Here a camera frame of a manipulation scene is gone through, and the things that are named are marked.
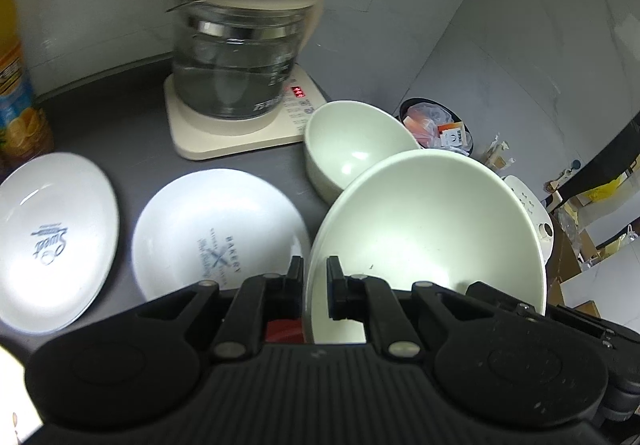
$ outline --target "orange packaging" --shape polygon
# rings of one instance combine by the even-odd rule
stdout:
[[[15,168],[51,152],[53,135],[44,111],[33,107],[13,0],[0,0],[0,23],[0,152]]]
[[[443,147],[460,147],[466,145],[465,124],[461,121],[444,123],[438,126],[440,142]]]

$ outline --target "juice bottle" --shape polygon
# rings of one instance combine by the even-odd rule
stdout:
[[[14,0],[0,0],[0,152],[15,168],[53,150],[44,111],[33,107]]]

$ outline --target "glass kettle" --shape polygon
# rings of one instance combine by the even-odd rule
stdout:
[[[274,110],[321,9],[322,0],[175,0],[179,98],[224,120]]]

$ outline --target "gray countertop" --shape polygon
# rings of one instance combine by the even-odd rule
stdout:
[[[142,303],[133,278],[130,242],[146,203],[167,183],[210,168],[242,170],[281,190],[305,220],[311,240],[327,205],[306,179],[302,144],[194,162],[173,147],[164,110],[162,82],[167,61],[108,76],[72,89],[44,103],[56,150],[94,161],[109,177],[120,209],[120,238],[111,271],[89,309],[64,330],[49,335],[23,335],[0,322],[0,345],[19,359],[62,333],[91,324]]]

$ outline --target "garbage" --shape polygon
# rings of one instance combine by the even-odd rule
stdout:
[[[407,109],[402,120],[416,141],[428,149],[444,149],[469,156],[473,139],[462,121],[436,104],[420,102]]]
[[[491,142],[489,148],[479,159],[480,163],[496,173],[509,168],[515,163],[514,158],[504,159],[503,153],[509,150],[509,144],[505,141],[499,141],[499,139],[500,133],[495,135],[494,141]]]

